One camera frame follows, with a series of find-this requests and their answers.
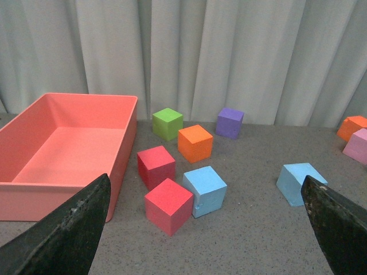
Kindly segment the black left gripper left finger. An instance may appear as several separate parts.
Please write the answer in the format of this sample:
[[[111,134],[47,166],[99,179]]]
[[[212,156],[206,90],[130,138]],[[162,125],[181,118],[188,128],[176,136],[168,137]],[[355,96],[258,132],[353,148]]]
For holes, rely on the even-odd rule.
[[[88,274],[106,222],[111,183],[102,174],[1,246],[1,274]]]

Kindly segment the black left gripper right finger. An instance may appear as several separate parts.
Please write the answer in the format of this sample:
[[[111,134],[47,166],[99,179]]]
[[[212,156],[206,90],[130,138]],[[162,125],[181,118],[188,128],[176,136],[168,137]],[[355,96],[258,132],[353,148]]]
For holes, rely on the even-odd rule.
[[[305,177],[301,195],[318,244],[334,274],[366,274],[366,209]]]

